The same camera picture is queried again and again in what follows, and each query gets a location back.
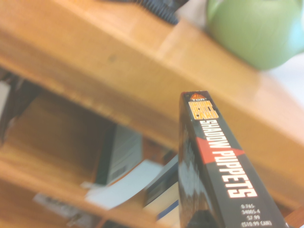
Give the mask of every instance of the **book spine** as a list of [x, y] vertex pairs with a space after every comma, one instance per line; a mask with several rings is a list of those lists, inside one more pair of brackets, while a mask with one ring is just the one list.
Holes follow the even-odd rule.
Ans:
[[287, 227], [207, 91], [181, 95], [179, 157], [182, 228]]

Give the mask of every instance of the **dark object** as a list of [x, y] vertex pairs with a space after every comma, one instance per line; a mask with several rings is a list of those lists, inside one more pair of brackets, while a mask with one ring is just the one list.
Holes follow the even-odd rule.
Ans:
[[41, 88], [14, 74], [8, 73], [0, 80], [0, 144], [5, 133], [29, 104], [40, 93]]
[[155, 14], [166, 22], [176, 25], [179, 20], [175, 11], [183, 6], [188, 0], [110, 0], [119, 2], [135, 2], [144, 6], [148, 11]]
[[181, 228], [289, 228], [207, 91], [181, 94], [178, 175]]

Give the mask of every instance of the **shelf board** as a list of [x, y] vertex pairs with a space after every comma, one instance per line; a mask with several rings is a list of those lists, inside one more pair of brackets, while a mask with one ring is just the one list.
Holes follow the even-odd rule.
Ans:
[[43, 92], [9, 129], [0, 149], [0, 179], [42, 192], [132, 228], [157, 228], [138, 194], [112, 210], [85, 201], [98, 148], [112, 123], [50, 92]]
[[6, 69], [176, 150], [180, 93], [208, 90], [275, 199], [304, 203], [304, 111], [199, 29], [183, 19], [171, 26], [134, 4], [0, 5]]
[[300, 228], [304, 225], [304, 208], [299, 207], [293, 213], [285, 218], [286, 222], [294, 228]]
[[35, 193], [0, 180], [0, 227], [66, 228], [62, 218], [33, 202]]

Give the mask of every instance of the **book on shelf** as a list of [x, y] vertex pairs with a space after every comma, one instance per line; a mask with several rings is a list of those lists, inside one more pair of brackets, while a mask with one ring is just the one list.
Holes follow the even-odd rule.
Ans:
[[94, 185], [86, 200], [105, 209], [143, 190], [176, 155], [118, 124], [107, 129], [103, 142]]
[[179, 228], [178, 156], [146, 187], [144, 210], [156, 216], [157, 223]]

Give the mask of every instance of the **book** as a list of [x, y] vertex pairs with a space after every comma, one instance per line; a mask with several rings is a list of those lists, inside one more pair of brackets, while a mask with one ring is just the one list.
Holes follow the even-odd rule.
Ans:
[[119, 223], [113, 222], [111, 220], [107, 220], [103, 225], [102, 228], [129, 228]]
[[105, 209], [116, 207], [149, 185], [174, 156], [140, 133], [114, 124], [105, 133], [95, 183], [86, 200]]
[[209, 93], [180, 98], [180, 227], [289, 227]]

